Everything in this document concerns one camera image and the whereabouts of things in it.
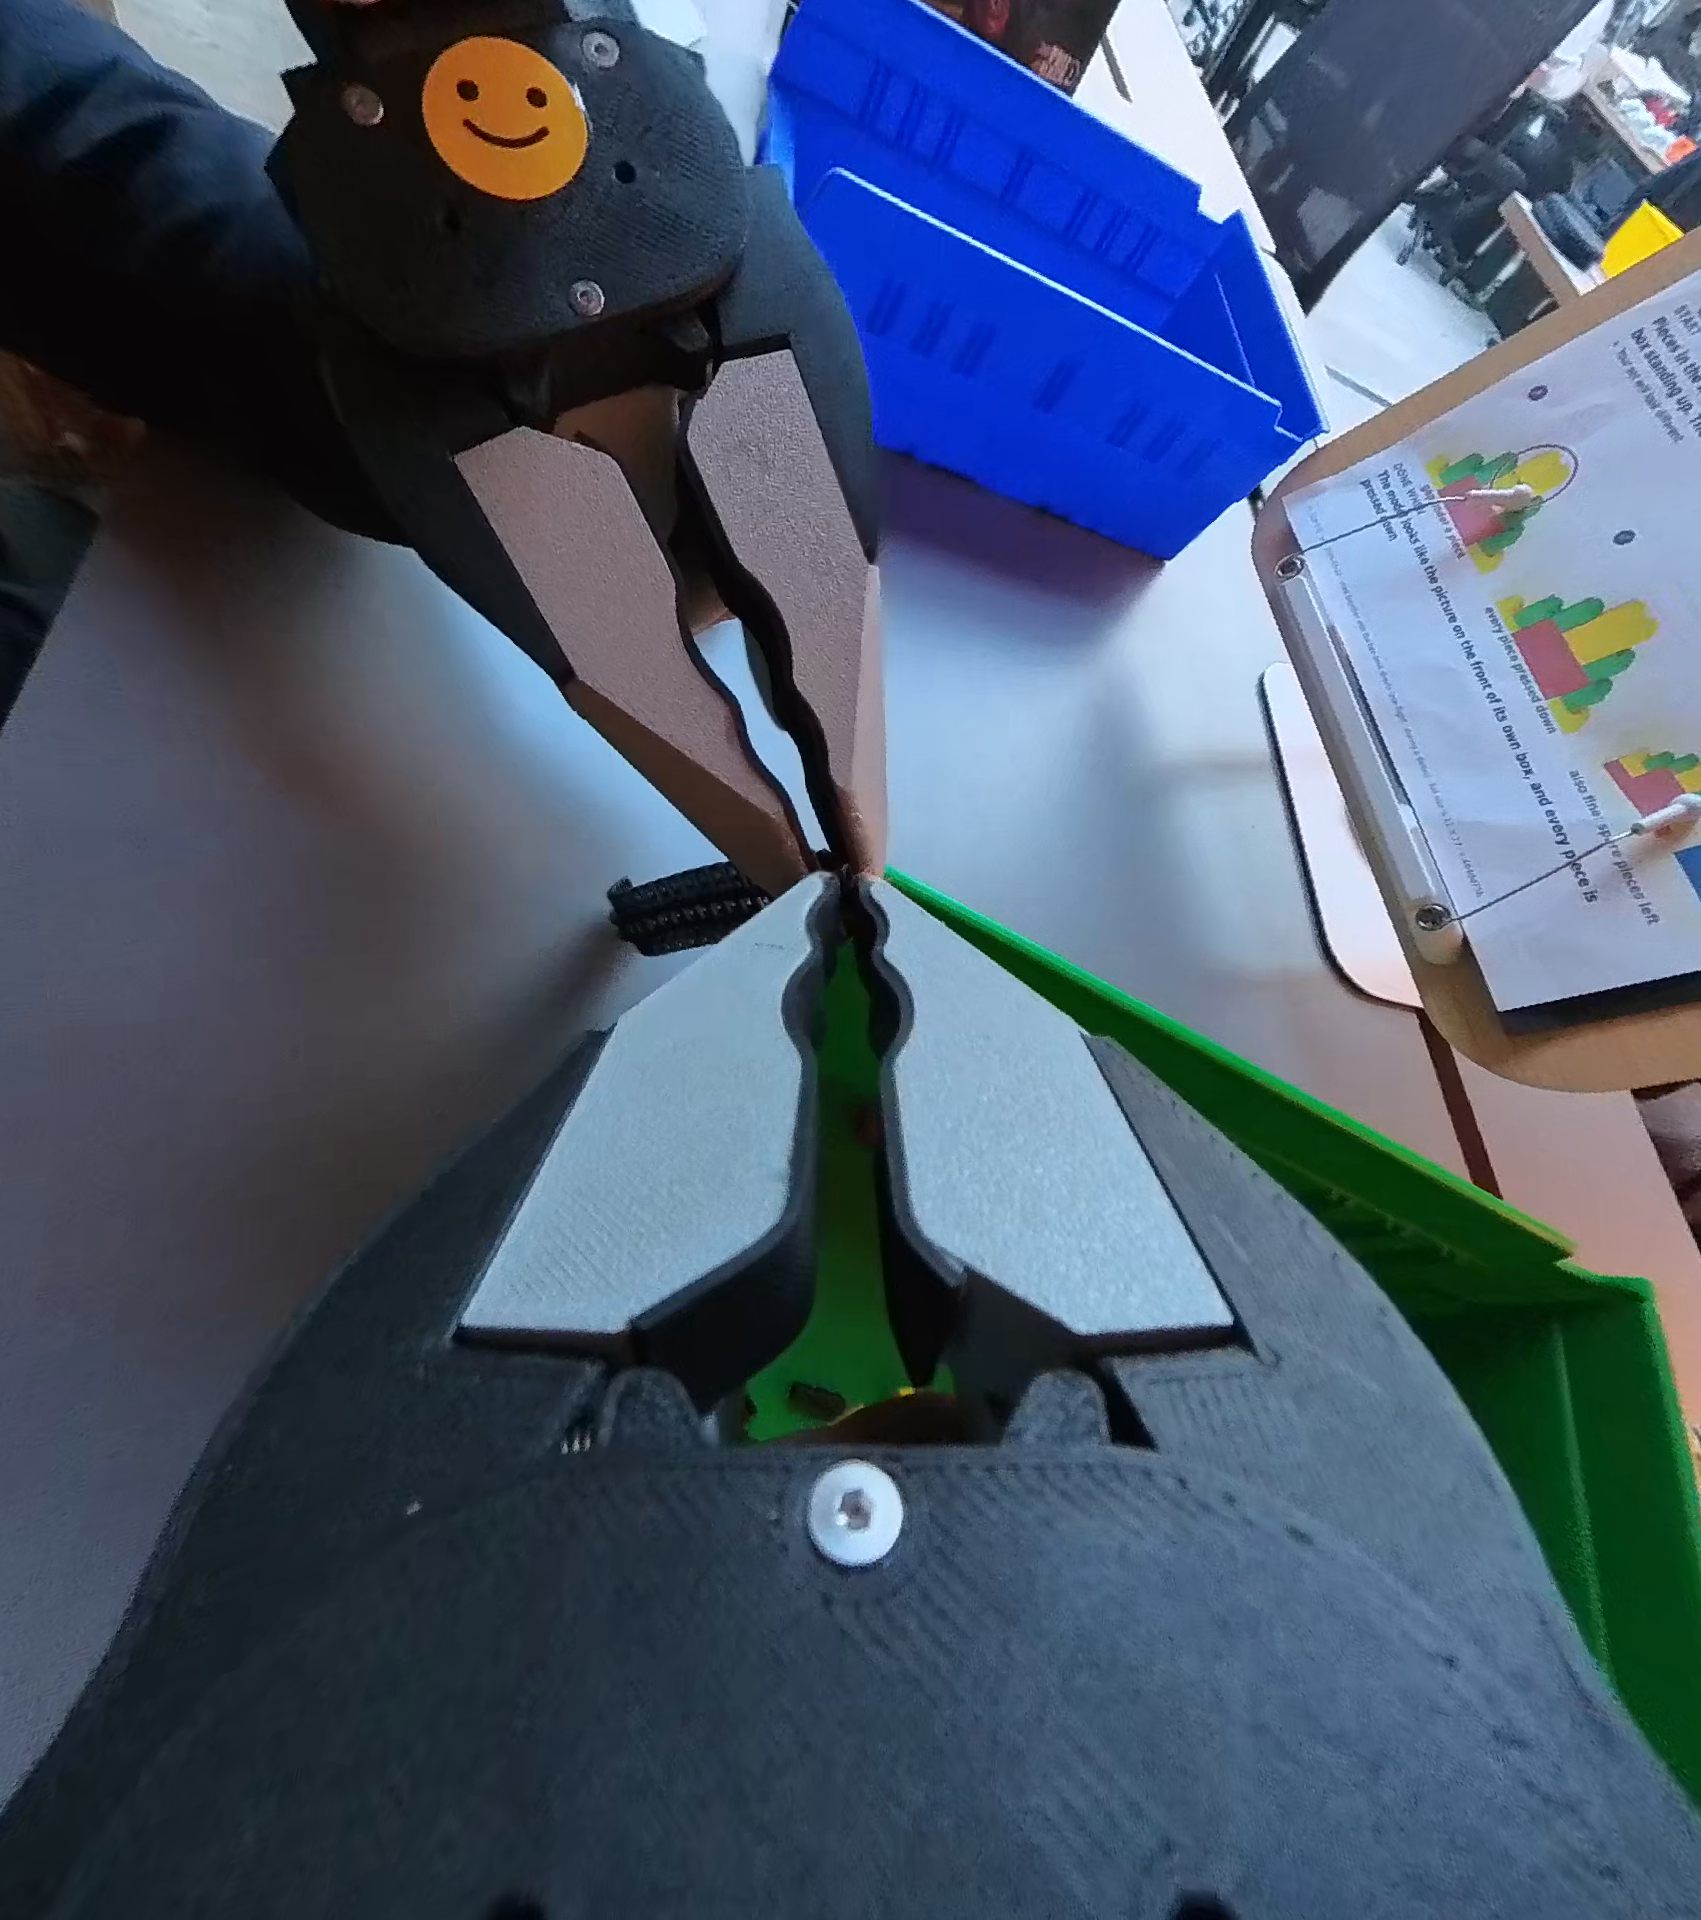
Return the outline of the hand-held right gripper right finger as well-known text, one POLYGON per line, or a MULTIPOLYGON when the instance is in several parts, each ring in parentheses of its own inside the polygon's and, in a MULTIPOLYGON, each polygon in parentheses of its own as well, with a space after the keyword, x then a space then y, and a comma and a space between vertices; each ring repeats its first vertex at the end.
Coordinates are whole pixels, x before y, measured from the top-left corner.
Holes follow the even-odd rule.
POLYGON ((885 1298, 980 1434, 1035 1381, 1231 1353, 1240 1321, 1091 1037, 889 880, 858 885, 885 1298))

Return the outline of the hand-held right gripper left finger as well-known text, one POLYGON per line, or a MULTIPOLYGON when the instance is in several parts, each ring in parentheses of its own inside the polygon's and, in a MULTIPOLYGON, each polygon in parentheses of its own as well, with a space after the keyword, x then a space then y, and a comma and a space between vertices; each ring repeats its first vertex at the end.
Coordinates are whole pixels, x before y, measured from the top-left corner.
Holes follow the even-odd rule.
POLYGON ((478 1269, 464 1342, 650 1368, 698 1415, 794 1342, 840 905, 834 877, 801 880, 614 1023, 478 1269))

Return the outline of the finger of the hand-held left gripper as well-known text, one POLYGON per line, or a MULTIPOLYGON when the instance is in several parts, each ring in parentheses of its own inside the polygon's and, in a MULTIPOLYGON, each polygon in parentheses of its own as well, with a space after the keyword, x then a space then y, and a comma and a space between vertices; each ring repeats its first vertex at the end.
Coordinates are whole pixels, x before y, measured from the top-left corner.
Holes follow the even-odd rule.
POLYGON ((718 593, 740 618, 836 867, 886 864, 882 601, 788 348, 722 362, 682 430, 718 593))
POLYGON ((697 650, 623 469, 524 427, 457 469, 552 639, 568 706, 750 882, 780 896, 810 877, 793 806, 697 650))

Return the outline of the black lego tread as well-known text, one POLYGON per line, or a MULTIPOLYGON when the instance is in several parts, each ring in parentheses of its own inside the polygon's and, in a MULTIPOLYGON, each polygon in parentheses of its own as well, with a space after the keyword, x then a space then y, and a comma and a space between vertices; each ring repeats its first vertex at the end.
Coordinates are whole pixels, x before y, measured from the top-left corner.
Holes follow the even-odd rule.
POLYGON ((606 890, 619 940, 644 959, 712 949, 766 908, 771 894, 722 860, 606 890))

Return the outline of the green plastic bin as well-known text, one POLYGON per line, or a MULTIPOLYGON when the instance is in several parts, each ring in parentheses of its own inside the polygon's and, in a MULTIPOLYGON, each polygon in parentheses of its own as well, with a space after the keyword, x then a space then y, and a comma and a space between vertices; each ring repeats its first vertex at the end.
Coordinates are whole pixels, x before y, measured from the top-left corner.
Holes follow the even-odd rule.
POLYGON ((1701 1502, 1653 1282, 904 873, 889 882, 1129 1050, 1342 1243, 1487 1436, 1644 1738, 1701 1809, 1701 1502))

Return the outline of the person's left forearm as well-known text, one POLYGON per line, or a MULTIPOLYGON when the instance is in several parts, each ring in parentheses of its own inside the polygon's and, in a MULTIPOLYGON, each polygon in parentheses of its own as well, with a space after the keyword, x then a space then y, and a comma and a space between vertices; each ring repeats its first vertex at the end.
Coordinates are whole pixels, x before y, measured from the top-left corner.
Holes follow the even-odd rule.
POLYGON ((0 3, 0 350, 396 543, 299 329, 270 148, 82 6, 0 3))

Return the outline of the dark lego set box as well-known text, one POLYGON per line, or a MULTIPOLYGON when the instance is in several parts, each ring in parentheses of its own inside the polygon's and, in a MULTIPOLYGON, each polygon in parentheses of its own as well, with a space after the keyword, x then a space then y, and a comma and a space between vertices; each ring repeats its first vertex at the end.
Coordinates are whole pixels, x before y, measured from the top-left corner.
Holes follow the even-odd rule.
POLYGON ((929 3, 1008 60, 1072 97, 1119 3, 929 3))

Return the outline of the blue plastic bin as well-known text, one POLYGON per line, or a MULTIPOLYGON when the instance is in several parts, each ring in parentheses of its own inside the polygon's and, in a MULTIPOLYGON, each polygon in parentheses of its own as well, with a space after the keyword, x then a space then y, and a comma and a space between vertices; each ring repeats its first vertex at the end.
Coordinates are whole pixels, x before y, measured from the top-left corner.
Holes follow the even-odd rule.
POLYGON ((801 4, 760 154, 890 452, 1169 563, 1324 430, 1245 217, 924 4, 801 4))

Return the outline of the white stand base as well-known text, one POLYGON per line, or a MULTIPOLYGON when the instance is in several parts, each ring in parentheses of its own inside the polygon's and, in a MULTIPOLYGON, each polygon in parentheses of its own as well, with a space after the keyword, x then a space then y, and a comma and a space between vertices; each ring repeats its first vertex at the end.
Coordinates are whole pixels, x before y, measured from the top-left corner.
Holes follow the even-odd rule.
POLYGON ((1418 1013, 1423 998, 1291 663, 1262 673, 1260 700, 1302 886, 1331 968, 1358 996, 1418 1013))

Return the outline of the black mesh office chair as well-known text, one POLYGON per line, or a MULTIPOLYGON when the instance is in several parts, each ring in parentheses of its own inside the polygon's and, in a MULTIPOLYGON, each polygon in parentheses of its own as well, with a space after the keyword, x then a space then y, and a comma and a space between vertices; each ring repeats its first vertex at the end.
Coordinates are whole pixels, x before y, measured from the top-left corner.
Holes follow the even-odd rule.
POLYGON ((1224 135, 1302 313, 1312 313, 1587 3, 1333 3, 1247 86, 1224 135))

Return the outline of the yellow storage box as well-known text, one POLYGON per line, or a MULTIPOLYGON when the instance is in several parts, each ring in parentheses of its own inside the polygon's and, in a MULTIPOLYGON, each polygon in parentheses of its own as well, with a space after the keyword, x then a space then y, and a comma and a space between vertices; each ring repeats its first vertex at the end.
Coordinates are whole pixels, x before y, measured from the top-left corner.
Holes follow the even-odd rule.
POLYGON ((1598 262, 1601 272, 1607 281, 1619 278, 1681 239, 1682 229, 1659 206, 1637 204, 1609 236, 1598 262))

